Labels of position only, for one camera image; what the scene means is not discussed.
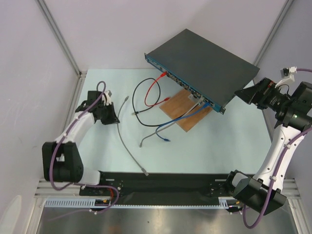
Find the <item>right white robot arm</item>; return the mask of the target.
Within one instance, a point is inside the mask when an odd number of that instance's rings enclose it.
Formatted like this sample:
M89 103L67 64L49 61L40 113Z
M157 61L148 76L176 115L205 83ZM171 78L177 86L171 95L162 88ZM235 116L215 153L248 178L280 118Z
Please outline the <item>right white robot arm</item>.
M302 82L292 95L280 93L279 87L268 78L249 88L235 92L236 96L258 109L270 108L277 120L272 144L260 169L254 176L241 171L230 172L224 184L225 192L244 205L267 215L282 207L283 182L291 158L312 129L312 85Z

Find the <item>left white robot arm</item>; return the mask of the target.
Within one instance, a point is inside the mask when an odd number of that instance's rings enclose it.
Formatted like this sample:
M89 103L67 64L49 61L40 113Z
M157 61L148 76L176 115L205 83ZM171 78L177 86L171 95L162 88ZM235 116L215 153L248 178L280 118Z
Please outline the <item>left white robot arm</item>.
M74 118L64 132L42 146L44 178L52 182L90 185L97 195L107 191L107 182L100 171L83 165L78 147L86 133L99 120L103 125L117 124L111 91L89 91L87 99L75 110Z

